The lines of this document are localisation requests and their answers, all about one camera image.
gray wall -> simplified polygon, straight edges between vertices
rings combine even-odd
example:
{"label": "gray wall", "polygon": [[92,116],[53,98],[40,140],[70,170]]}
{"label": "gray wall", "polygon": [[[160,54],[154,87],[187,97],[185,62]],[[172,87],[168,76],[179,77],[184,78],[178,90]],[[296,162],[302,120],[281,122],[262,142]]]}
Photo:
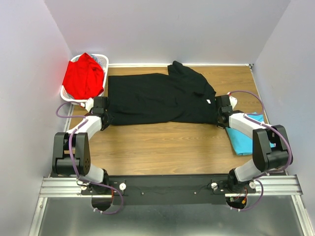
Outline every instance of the gray wall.
{"label": "gray wall", "polygon": [[290,0],[45,0],[73,54],[253,63]]}
{"label": "gray wall", "polygon": [[28,235],[51,169],[70,51],[43,0],[0,1],[0,231]]}
{"label": "gray wall", "polygon": [[315,1],[292,0],[254,65],[254,76],[272,124],[288,132],[303,200],[315,224],[314,66]]}

red cloth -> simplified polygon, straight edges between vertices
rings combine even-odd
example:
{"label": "red cloth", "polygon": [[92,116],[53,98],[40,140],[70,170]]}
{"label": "red cloth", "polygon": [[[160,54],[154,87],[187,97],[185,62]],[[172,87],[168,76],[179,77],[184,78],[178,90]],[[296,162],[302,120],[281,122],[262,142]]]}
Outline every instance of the red cloth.
{"label": "red cloth", "polygon": [[103,81],[103,69],[84,53],[76,62],[69,61],[63,86],[74,99],[89,99],[104,91]]}

black cloth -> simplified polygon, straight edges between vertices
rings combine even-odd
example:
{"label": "black cloth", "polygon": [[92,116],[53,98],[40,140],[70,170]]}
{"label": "black cloth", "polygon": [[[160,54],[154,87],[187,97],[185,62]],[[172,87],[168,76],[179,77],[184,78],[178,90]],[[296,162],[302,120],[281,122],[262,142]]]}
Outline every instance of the black cloth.
{"label": "black cloth", "polygon": [[206,78],[177,61],[167,68],[169,75],[109,76],[111,124],[216,124],[216,92]]}

light blue towel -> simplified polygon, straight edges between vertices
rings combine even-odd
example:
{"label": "light blue towel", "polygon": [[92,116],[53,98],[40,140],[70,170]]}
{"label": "light blue towel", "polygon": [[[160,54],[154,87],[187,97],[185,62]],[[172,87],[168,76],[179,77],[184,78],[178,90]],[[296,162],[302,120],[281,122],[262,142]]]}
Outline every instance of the light blue towel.
{"label": "light blue towel", "polygon": [[[253,118],[257,121],[264,121],[263,115],[253,116],[249,115],[250,118]],[[245,134],[240,131],[232,128],[226,128],[226,131],[230,137],[232,146],[237,155],[250,155],[252,154],[252,139],[247,137]]]}

white laundry basket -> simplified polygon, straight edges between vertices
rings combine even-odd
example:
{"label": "white laundry basket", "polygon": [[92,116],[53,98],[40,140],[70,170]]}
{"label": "white laundry basket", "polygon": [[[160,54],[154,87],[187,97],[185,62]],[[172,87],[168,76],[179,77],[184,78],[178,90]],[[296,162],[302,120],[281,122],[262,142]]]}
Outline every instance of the white laundry basket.
{"label": "white laundry basket", "polygon": [[[103,81],[103,88],[105,90],[106,80],[107,80],[107,72],[108,72],[108,58],[101,54],[92,54],[93,56],[97,57],[101,67],[104,71],[104,81]],[[76,57],[72,58],[71,61],[75,62],[79,59],[81,55],[77,55]],[[87,99],[74,99],[67,91],[65,90],[64,86],[61,86],[60,89],[60,96],[64,101],[67,102],[86,102]]]}

